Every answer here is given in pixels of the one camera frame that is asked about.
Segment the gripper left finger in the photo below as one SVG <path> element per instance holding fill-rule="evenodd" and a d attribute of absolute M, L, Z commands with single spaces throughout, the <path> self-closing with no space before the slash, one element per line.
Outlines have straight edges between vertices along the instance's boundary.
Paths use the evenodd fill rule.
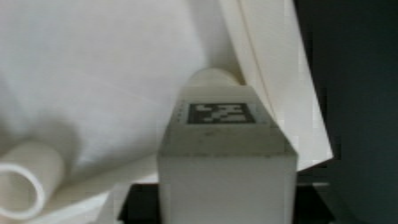
<path fill-rule="evenodd" d="M 131 185 L 117 221 L 120 224 L 159 224 L 159 199 L 156 184 Z"/>

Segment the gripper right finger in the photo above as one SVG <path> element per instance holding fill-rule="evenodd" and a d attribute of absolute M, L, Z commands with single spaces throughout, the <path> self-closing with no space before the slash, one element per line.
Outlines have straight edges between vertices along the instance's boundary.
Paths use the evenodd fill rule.
<path fill-rule="evenodd" d="M 335 224 L 337 218 L 319 192 L 326 183 L 300 183 L 296 185 L 293 224 Z"/>

